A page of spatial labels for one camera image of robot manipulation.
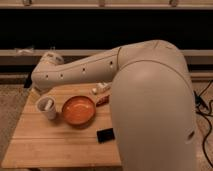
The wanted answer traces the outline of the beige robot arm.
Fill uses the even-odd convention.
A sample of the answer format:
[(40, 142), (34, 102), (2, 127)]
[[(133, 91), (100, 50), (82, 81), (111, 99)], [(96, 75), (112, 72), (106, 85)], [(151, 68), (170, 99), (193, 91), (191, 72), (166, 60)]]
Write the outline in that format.
[(124, 45), (65, 64), (45, 53), (33, 86), (109, 82), (123, 171), (196, 171), (195, 98), (184, 55), (164, 40)]

